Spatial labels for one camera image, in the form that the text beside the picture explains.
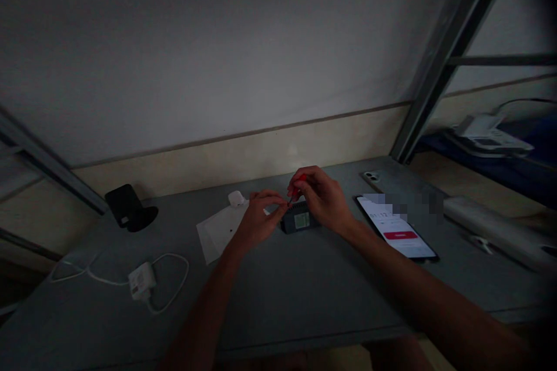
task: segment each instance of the screwdriver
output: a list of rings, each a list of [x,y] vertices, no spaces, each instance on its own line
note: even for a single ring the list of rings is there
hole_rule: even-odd
[[[297,179],[296,181],[306,181],[308,177],[305,174],[302,174],[301,177],[299,179]],[[298,187],[294,187],[294,190],[292,191],[292,197],[290,198],[290,201],[288,202],[288,206],[290,206],[290,204],[292,204],[292,200],[294,198],[298,198],[300,196],[300,192],[301,190]]]

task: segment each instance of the wireless charger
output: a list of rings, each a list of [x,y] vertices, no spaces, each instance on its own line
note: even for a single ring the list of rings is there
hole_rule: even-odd
[[[144,208],[131,184],[125,184],[104,195],[118,226],[129,232],[139,232],[149,226],[158,215],[155,206]]]

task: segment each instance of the metal bar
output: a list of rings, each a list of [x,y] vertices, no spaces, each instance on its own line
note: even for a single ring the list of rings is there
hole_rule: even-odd
[[[3,239],[6,242],[12,243],[20,248],[27,249],[37,255],[43,256],[44,258],[48,258],[49,260],[58,262],[62,259],[62,255],[59,255],[47,248],[43,248],[41,245],[37,245],[31,241],[28,241],[22,237],[14,235],[13,233],[8,232],[0,228],[0,239]]]
[[[101,196],[3,112],[0,112],[0,139],[8,145],[21,147],[23,150],[19,156],[43,171],[99,214],[108,210],[108,205]]]
[[[23,151],[23,148],[15,146],[9,147],[3,150],[0,150],[0,158],[9,157],[10,155],[17,154],[18,152]]]
[[[446,66],[451,56],[462,56],[481,25],[492,0],[458,0],[456,10],[442,14],[426,59],[414,78],[416,99],[390,153],[400,163],[406,163],[417,144],[429,117],[437,106],[445,87],[455,71]]]
[[[15,312],[21,306],[22,302],[23,300],[4,307],[0,307],[0,317]]]
[[[447,61],[450,66],[557,66],[555,54],[520,54],[520,55],[486,55],[486,56],[461,56],[450,57]]]

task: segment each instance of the hand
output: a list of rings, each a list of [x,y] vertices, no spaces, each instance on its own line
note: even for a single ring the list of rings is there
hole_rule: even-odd
[[[278,205],[278,208],[267,216],[264,209],[273,204]],[[249,207],[227,248],[238,250],[241,254],[248,252],[271,236],[287,210],[288,202],[276,191],[263,190],[259,193],[251,193]]]
[[[299,181],[303,174],[306,175],[306,181]],[[296,171],[288,185],[288,196],[292,195],[295,187],[301,190],[309,210],[319,223],[333,232],[342,234],[342,231],[356,222],[346,204],[341,186],[318,166]]]

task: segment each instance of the phone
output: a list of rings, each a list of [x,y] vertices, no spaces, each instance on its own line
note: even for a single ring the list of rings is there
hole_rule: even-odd
[[[402,255],[414,261],[439,261],[435,251],[400,216],[363,196],[356,196],[355,200],[375,232]]]

